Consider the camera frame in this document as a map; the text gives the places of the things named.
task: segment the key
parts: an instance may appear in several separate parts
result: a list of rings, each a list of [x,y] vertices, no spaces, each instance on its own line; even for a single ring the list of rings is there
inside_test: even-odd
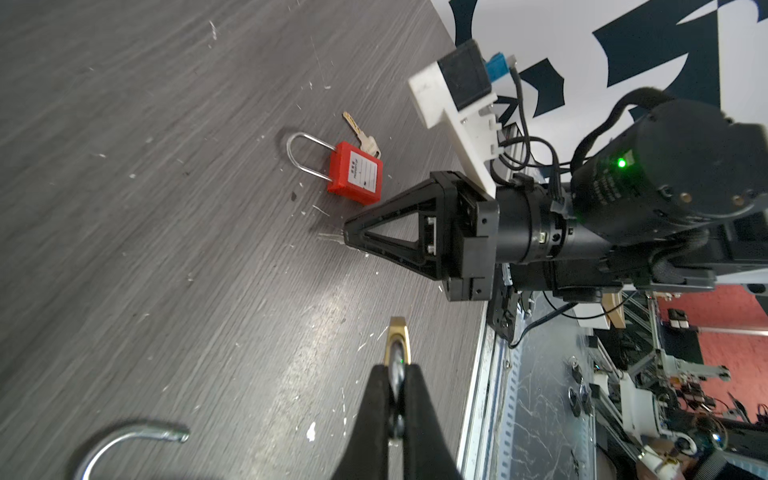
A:
[[[348,111],[345,111],[342,116],[344,117],[344,120],[346,120],[346,123],[349,124],[349,127],[355,132],[358,140],[360,140],[360,150],[366,152],[368,155],[380,158],[382,152],[379,150],[379,145],[376,144],[376,139],[370,135],[366,135],[365,132],[360,130],[360,127],[357,126],[357,123],[355,123],[352,119],[352,115],[350,115]]]

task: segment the wall graphic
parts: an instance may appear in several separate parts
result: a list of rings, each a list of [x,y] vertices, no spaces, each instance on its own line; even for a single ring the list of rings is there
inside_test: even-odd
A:
[[[616,101],[652,86],[768,124],[768,0],[432,0],[455,40],[485,58],[515,55],[531,134],[561,161]],[[518,121],[511,78],[494,83],[504,124]],[[630,109],[595,144],[642,115]],[[548,163],[546,147],[534,145]]]

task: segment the curved metal hook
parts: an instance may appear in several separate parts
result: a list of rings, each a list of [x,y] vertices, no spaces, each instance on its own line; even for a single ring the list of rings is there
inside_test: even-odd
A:
[[[190,431],[160,422],[136,422],[120,427],[105,436],[80,462],[74,473],[74,480],[90,480],[91,472],[98,459],[112,446],[129,439],[163,440],[184,443],[190,438]]]
[[[302,164],[300,164],[299,162],[297,162],[297,161],[296,161],[296,158],[293,158],[293,153],[292,153],[292,152],[291,152],[291,150],[290,150],[290,145],[291,145],[291,144],[293,143],[293,141],[294,141],[294,140],[296,140],[298,137],[304,137],[304,138],[308,138],[308,139],[310,139],[311,141],[315,142],[316,144],[318,144],[318,145],[323,145],[325,148],[327,148],[328,150],[331,150],[331,151],[336,151],[336,147],[334,147],[334,146],[333,146],[333,145],[331,145],[331,144],[327,144],[326,142],[324,142],[324,141],[320,140],[320,139],[319,139],[319,138],[317,138],[317,137],[313,137],[313,136],[312,136],[312,135],[310,135],[310,134],[305,134],[305,133],[304,133],[304,132],[302,132],[302,131],[296,132],[295,134],[291,135],[290,137],[288,137],[288,140],[286,141],[286,152],[288,153],[288,158],[290,159],[290,163],[292,163],[294,167],[298,168],[298,169],[299,169],[299,170],[301,170],[301,171],[305,171],[305,172],[307,172],[308,174],[312,174],[312,175],[314,175],[315,177],[320,177],[320,178],[322,178],[323,180],[327,180],[327,181],[329,181],[329,182],[330,182],[330,181],[333,181],[333,180],[331,180],[331,178],[330,178],[330,177],[328,177],[327,175],[323,175],[323,174],[321,174],[321,173],[320,173],[320,172],[318,172],[318,171],[314,171],[314,170],[312,170],[311,168],[307,168],[307,167],[304,167]]]

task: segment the red padlock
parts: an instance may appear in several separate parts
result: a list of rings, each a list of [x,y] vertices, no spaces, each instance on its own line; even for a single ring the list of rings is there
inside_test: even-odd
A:
[[[331,165],[328,172],[330,176],[304,167],[296,161],[290,150],[290,145],[297,137],[308,138],[332,151]],[[363,205],[374,204],[382,199],[384,164],[378,158],[368,155],[366,152],[353,147],[345,141],[334,147],[310,134],[297,132],[288,137],[286,152],[291,163],[297,168],[315,177],[329,181],[328,191],[332,194],[347,197]]]

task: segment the padlock body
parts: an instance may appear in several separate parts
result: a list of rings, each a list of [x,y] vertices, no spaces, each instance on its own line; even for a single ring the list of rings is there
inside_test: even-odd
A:
[[[382,199],[383,173],[381,160],[343,141],[331,153],[328,191],[363,205],[374,204]]]

